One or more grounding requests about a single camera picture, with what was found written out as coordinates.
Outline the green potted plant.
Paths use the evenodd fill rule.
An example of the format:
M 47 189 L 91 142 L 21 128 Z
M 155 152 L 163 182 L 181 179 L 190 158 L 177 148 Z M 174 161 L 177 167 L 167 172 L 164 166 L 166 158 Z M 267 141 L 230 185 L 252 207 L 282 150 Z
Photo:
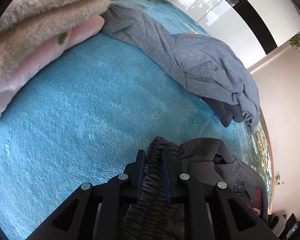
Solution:
M 300 51 L 300 34 L 295 34 L 292 38 L 290 38 L 289 43 L 294 49 L 298 49 Z

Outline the fluffy beige pink garment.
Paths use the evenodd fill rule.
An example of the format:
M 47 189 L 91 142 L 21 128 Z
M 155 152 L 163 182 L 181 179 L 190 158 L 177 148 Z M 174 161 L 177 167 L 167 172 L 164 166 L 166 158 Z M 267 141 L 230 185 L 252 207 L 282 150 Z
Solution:
M 0 18 L 0 117 L 43 67 L 97 34 L 109 0 L 13 0 Z

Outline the dark grey sweatpants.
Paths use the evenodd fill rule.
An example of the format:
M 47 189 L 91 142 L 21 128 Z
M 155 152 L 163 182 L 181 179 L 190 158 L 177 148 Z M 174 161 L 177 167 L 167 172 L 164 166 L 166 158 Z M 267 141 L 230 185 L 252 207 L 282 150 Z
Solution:
M 181 169 L 182 203 L 166 199 L 162 151 Z M 123 219 L 122 239 L 271 239 L 266 186 L 220 139 L 175 145 L 155 138 L 146 154 L 140 200 Z

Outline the teal floral bedspread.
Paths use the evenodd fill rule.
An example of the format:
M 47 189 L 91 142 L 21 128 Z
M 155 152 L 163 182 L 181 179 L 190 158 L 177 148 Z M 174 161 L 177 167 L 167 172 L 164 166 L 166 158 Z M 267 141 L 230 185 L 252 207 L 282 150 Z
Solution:
M 222 139 L 272 194 L 260 125 L 224 127 L 139 48 L 98 33 L 36 74 L 0 118 L 0 227 L 26 239 L 82 183 L 106 183 L 161 136 Z

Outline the black device with green light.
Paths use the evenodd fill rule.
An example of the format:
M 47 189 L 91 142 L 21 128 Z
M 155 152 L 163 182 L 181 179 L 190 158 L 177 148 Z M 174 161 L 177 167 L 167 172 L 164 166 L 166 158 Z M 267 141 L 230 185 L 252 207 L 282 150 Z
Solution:
M 278 239 L 300 239 L 300 221 L 294 214 L 268 215 L 268 226 Z

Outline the white black wardrobe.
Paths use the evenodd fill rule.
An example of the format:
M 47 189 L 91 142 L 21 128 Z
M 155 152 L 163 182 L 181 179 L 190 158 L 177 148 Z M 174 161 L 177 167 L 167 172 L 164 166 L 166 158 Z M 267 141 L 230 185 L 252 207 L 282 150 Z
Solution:
M 250 68 L 300 31 L 291 0 L 167 0 Z

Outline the blue-grey hoodie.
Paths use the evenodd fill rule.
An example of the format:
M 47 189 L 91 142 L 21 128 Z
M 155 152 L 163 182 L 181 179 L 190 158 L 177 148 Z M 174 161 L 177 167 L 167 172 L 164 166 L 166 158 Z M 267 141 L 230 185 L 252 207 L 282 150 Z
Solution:
M 102 14 L 102 31 L 141 49 L 170 77 L 200 97 L 223 126 L 245 122 L 255 129 L 260 120 L 260 99 L 252 75 L 231 48 L 200 34 L 171 34 L 143 9 L 113 2 Z

